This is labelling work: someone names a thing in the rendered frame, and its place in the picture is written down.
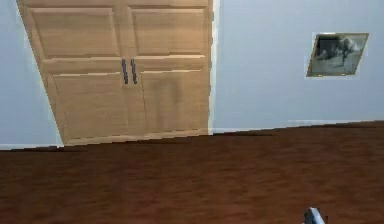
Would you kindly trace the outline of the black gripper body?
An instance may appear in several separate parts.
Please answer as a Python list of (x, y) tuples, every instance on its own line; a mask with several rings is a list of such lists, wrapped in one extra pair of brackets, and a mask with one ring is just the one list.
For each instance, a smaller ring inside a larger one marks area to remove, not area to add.
[(317, 208), (309, 207), (304, 212), (303, 224), (325, 224), (325, 221)]

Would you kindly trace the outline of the gold framed dark picture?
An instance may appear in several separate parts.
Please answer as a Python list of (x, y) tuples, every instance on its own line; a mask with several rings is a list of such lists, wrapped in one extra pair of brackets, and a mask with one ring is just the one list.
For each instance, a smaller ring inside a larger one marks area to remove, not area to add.
[(366, 32), (318, 33), (315, 36), (307, 77), (355, 75), (369, 39)]

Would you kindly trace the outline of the light wooden room door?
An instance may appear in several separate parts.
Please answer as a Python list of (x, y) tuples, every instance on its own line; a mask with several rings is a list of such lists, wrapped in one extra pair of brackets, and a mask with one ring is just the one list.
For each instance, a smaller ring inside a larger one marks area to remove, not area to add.
[[(208, 132), (213, 0), (121, 0), (136, 139)], [(133, 84), (131, 59), (137, 84)]]
[(121, 0), (16, 0), (65, 145), (124, 142)]

